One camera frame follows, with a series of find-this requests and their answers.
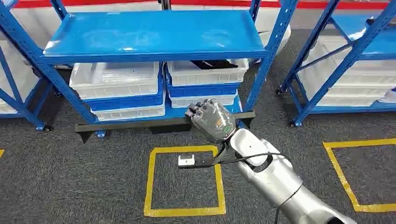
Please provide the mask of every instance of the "shelf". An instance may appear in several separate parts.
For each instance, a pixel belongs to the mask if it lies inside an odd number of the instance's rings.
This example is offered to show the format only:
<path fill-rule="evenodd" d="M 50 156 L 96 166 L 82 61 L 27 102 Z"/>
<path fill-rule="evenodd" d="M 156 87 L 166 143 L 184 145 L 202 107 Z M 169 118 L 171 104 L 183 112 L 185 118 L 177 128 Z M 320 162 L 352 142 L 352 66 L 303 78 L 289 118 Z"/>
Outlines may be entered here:
<path fill-rule="evenodd" d="M 246 10 L 69 13 L 44 50 L 52 64 L 267 55 Z"/>
<path fill-rule="evenodd" d="M 350 41 L 364 35 L 369 25 L 366 20 L 378 14 L 339 14 L 332 15 L 333 25 Z M 396 29 L 382 30 L 364 50 L 359 60 L 389 60 L 396 59 Z"/>
<path fill-rule="evenodd" d="M 241 112 L 241 104 L 239 96 L 236 96 L 234 99 L 234 104 L 229 106 L 224 106 L 231 113 L 239 113 Z M 153 119 L 171 119 L 171 118 L 182 118 L 184 117 L 184 113 L 187 108 L 172 108 L 171 102 L 169 99 L 166 99 L 165 102 L 165 115 L 159 117 L 148 117 L 148 118 L 136 118 L 136 119 L 127 119 L 127 120 L 112 120 L 112 121 L 95 121 L 95 124 L 110 124 L 110 123 L 121 123 L 124 121 L 133 121 L 133 120 L 153 120 Z"/>
<path fill-rule="evenodd" d="M 311 114 L 396 112 L 396 104 L 375 101 L 371 106 L 315 106 Z"/>

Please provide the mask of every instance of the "blue plastic crate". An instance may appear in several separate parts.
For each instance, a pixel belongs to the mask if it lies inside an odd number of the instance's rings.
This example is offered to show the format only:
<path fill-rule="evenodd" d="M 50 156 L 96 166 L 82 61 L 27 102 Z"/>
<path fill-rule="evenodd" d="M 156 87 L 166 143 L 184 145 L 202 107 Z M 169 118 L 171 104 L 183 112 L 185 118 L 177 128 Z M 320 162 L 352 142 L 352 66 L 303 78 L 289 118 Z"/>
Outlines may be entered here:
<path fill-rule="evenodd" d="M 185 85 L 172 86 L 172 78 L 166 72 L 166 85 L 170 97 L 194 97 L 194 96 L 217 96 L 234 95 L 240 83 L 209 84 L 209 85 Z"/>
<path fill-rule="evenodd" d="M 85 99 L 83 101 L 90 106 L 92 111 L 161 105 L 163 103 L 163 76 L 161 73 L 158 73 L 157 94 L 132 97 Z"/>

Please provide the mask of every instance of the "wheel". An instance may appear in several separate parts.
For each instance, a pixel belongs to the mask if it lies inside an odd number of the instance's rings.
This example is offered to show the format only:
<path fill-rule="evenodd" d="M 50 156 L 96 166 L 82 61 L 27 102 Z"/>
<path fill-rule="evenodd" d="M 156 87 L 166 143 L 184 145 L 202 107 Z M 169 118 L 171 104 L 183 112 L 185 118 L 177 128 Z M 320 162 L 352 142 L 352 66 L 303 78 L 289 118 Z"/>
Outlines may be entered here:
<path fill-rule="evenodd" d="M 63 95 L 60 92 L 54 92 L 54 96 L 56 98 L 62 98 Z"/>
<path fill-rule="evenodd" d="M 282 95 L 284 93 L 284 91 L 282 92 L 281 89 L 277 89 L 277 90 L 275 90 L 275 93 L 277 95 Z"/>
<path fill-rule="evenodd" d="M 54 130 L 54 128 L 52 128 L 51 126 L 48 126 L 48 125 L 44 126 L 44 128 L 42 129 L 43 132 L 50 132 L 52 130 Z"/>
<path fill-rule="evenodd" d="M 290 127 L 296 127 L 296 124 L 294 123 L 294 121 L 289 122 L 289 126 Z"/>
<path fill-rule="evenodd" d="M 106 137 L 106 131 L 96 131 L 96 136 L 100 139 Z"/>

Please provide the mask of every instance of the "black cable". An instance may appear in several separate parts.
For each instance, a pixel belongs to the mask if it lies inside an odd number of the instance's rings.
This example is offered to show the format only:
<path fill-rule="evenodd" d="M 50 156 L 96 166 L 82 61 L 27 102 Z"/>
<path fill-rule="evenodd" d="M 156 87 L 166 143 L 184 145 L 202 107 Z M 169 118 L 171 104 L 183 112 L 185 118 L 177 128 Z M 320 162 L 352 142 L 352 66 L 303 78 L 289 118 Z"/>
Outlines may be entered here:
<path fill-rule="evenodd" d="M 256 155 L 244 156 L 244 157 L 238 158 L 236 160 L 231 160 L 231 161 L 220 161 L 219 164 L 228 164 L 228 163 L 235 163 L 235 162 L 245 161 L 247 159 L 250 159 L 250 158 L 253 158 L 253 157 L 257 157 L 257 156 L 262 156 L 262 155 L 280 155 L 280 156 L 283 156 L 285 159 L 287 159 L 287 160 L 289 160 L 291 162 L 291 159 L 288 156 L 283 155 L 282 153 L 261 153 L 261 154 L 256 154 Z"/>
<path fill-rule="evenodd" d="M 286 201 L 284 201 L 282 204 L 280 204 L 278 206 L 278 208 L 276 209 L 276 213 L 275 213 L 275 222 L 274 222 L 274 224 L 278 224 L 278 216 L 279 216 L 279 210 L 281 209 L 281 206 L 283 204 L 285 204 L 289 199 L 291 199 L 300 190 L 302 185 L 303 185 L 303 183 L 301 183 L 300 187 L 292 195 L 290 195 L 290 197 L 288 199 L 286 199 Z"/>

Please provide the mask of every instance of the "white plastic bin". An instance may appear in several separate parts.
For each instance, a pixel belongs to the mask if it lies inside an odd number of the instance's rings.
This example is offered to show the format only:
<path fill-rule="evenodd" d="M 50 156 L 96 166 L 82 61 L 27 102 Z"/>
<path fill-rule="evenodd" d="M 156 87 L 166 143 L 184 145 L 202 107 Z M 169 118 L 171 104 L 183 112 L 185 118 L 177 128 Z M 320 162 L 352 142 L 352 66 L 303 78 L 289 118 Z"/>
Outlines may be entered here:
<path fill-rule="evenodd" d="M 168 62 L 172 86 L 241 83 L 249 69 L 246 58 L 229 59 L 237 68 L 201 70 L 190 61 Z"/>
<path fill-rule="evenodd" d="M 233 105 L 235 97 L 238 95 L 238 91 L 235 95 L 217 95 L 217 96 L 197 96 L 197 97 L 169 97 L 172 101 L 173 108 L 188 107 L 190 104 L 196 104 L 203 102 L 206 99 L 216 99 L 222 105 Z"/>
<path fill-rule="evenodd" d="M 8 67 L 14 78 L 15 84 L 22 98 L 25 102 L 32 89 L 37 85 L 39 78 L 33 73 L 32 69 L 23 63 L 23 56 L 10 45 L 7 41 L 0 41 L 1 49 L 3 50 Z M 11 86 L 8 83 L 3 67 L 0 65 L 0 89 L 15 99 Z M 5 101 L 0 99 L 0 113 L 11 114 L 17 111 L 8 105 Z"/>
<path fill-rule="evenodd" d="M 165 92 L 163 93 L 163 99 L 164 100 L 162 105 L 133 107 L 106 111 L 91 110 L 91 112 L 95 114 L 100 121 L 158 117 L 165 115 Z"/>
<path fill-rule="evenodd" d="M 303 65 L 330 53 L 345 45 L 342 36 L 319 36 L 317 44 L 311 49 Z M 329 78 L 337 66 L 342 62 L 351 48 L 337 53 L 313 65 L 323 82 Z M 335 84 L 336 86 L 378 86 L 392 87 L 396 85 L 396 60 L 363 60 L 357 61 L 349 68 Z"/>
<path fill-rule="evenodd" d="M 311 100 L 323 85 L 324 81 L 318 79 L 319 72 L 314 66 L 298 72 L 298 78 L 304 86 L 308 100 Z M 339 87 L 333 86 L 317 104 L 318 106 L 370 106 L 374 101 L 383 96 L 378 88 L 367 87 Z"/>
<path fill-rule="evenodd" d="M 370 106 L 378 97 L 323 97 L 317 106 Z"/>
<path fill-rule="evenodd" d="M 69 86 L 81 99 L 158 93 L 158 62 L 76 63 Z"/>

